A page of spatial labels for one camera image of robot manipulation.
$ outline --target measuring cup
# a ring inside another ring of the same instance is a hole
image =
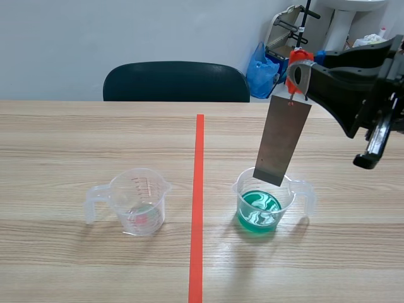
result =
[[[316,195],[305,181],[293,181],[287,176],[280,187],[253,177],[254,167],[241,173],[233,184],[237,194],[237,216],[245,228],[253,232],[271,232],[298,197],[305,199],[305,213],[312,215]]]
[[[164,222],[164,198],[171,185],[151,169],[131,169],[115,177],[109,184],[87,191],[86,223],[95,220],[95,203],[107,202],[131,235],[148,235]]]

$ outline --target white sink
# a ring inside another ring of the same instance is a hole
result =
[[[325,6],[340,11],[374,11],[382,7],[386,0],[320,0]]]
[[[326,51],[342,51],[357,11],[374,11],[388,0],[319,0],[323,5],[335,9],[334,19],[326,37]]]

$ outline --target floor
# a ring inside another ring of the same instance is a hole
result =
[[[286,85],[284,85],[284,84],[277,85],[272,94],[275,96],[283,97],[283,98],[290,98],[288,89],[287,89]],[[309,99],[308,101],[305,101],[304,96],[301,94],[298,94],[298,93],[294,95],[293,100],[313,104],[312,100]],[[250,96],[251,103],[267,103],[269,101],[270,101],[269,99],[258,99],[258,98]]]

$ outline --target orange clamp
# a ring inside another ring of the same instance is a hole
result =
[[[293,50],[290,52],[288,65],[291,65],[293,62],[300,60],[314,61],[314,55],[311,52],[306,52],[304,49]],[[300,90],[297,89],[296,86],[294,86],[294,84],[289,80],[289,78],[286,79],[286,86],[288,87],[288,92],[290,94],[302,93]]]

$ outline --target sink pedestal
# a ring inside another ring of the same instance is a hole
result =
[[[356,11],[335,10],[334,19],[331,22],[326,42],[324,43],[324,50],[337,52],[343,50],[355,14]]]

